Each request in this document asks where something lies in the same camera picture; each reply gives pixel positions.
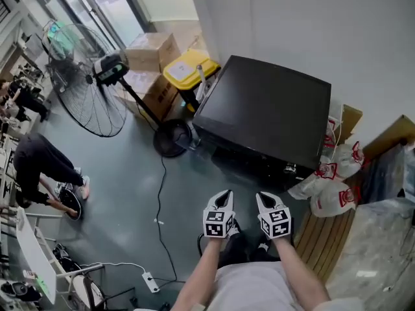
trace gray shirt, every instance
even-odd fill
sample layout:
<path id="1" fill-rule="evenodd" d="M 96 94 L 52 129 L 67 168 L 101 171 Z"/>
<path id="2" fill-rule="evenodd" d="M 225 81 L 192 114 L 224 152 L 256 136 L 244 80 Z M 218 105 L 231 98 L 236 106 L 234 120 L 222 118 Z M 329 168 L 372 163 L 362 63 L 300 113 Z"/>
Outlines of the gray shirt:
<path id="1" fill-rule="evenodd" d="M 203 310 L 196 306 L 193 311 Z M 303 310 L 291 290 L 281 262 L 250 262 L 218 270 L 207 311 Z M 363 311 L 357 298 L 335 299 L 314 311 Z"/>

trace fan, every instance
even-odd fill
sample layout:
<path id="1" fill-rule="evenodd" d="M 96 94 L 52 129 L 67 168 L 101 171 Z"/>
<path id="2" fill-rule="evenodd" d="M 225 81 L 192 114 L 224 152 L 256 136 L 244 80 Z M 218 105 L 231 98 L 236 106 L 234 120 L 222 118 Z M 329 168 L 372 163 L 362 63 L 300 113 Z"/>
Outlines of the fan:
<path id="1" fill-rule="evenodd" d="M 157 152 L 165 157 L 185 152 L 192 139 L 190 127 L 180 119 L 161 122 L 153 114 L 123 78 L 129 71 L 124 52 L 109 52 L 96 32 L 84 25 L 60 27 L 53 23 L 53 27 L 54 31 L 48 29 L 47 68 L 61 104 L 81 127 L 101 137 L 112 137 L 121 131 L 126 108 L 114 98 L 114 85 L 119 82 L 124 95 L 129 93 L 158 125 L 153 140 Z M 179 140 L 185 147 L 176 143 Z"/>

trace person in black clothes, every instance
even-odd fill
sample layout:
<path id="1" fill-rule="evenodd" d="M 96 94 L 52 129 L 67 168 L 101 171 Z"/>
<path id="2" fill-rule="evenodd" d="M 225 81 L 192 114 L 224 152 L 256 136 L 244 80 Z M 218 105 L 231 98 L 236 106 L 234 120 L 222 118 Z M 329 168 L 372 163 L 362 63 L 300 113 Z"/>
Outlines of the person in black clothes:
<path id="1" fill-rule="evenodd" d="M 16 201 L 23 208 L 35 202 L 50 205 L 71 216 L 78 214 L 59 202 L 50 185 L 40 176 L 41 173 L 55 181 L 77 186 L 84 200 L 89 196 L 89 177 L 81 176 L 70 160 L 38 133 L 24 135 L 21 138 L 14 152 L 13 165 L 16 169 L 16 182 L 23 196 L 23 199 L 16 197 Z M 38 190 L 39 182 L 49 194 Z"/>
<path id="2" fill-rule="evenodd" d="M 46 119 L 48 109 L 26 88 L 24 83 L 19 80 L 7 82 L 0 80 L 0 95 L 9 95 L 18 106 L 23 106 L 40 114 L 40 122 Z"/>

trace desk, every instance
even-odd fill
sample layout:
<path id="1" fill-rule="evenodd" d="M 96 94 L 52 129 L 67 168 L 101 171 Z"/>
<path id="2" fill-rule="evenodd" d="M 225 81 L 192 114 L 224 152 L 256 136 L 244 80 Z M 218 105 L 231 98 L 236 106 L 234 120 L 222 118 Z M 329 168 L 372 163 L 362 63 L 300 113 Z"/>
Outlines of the desk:
<path id="1" fill-rule="evenodd" d="M 30 225 L 29 219 L 27 218 L 28 216 L 36 218 L 34 230 Z M 18 238 L 20 248 L 30 269 L 38 276 L 38 283 L 40 283 L 43 293 L 53 305 L 57 294 L 68 294 L 71 291 L 72 278 L 74 275 L 104 267 L 104 265 L 99 264 L 72 272 L 66 272 L 63 269 L 53 255 L 52 250 L 47 245 L 47 241 L 56 242 L 56 240 L 45 238 L 38 227 L 42 218 L 61 219 L 62 215 L 30 214 L 25 213 L 23 208 L 18 207 L 16 217 L 16 237 Z M 69 283 L 67 292 L 56 291 L 56 281 L 59 278 L 65 278 Z"/>

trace power strip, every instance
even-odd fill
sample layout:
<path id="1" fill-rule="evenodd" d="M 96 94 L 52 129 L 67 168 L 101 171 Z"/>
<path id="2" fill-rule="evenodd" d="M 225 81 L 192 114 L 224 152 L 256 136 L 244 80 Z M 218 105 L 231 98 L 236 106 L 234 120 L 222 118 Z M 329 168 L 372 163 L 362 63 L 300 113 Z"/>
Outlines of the power strip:
<path id="1" fill-rule="evenodd" d="M 143 279 L 152 293 L 158 293 L 160 291 L 150 272 L 144 272 Z"/>

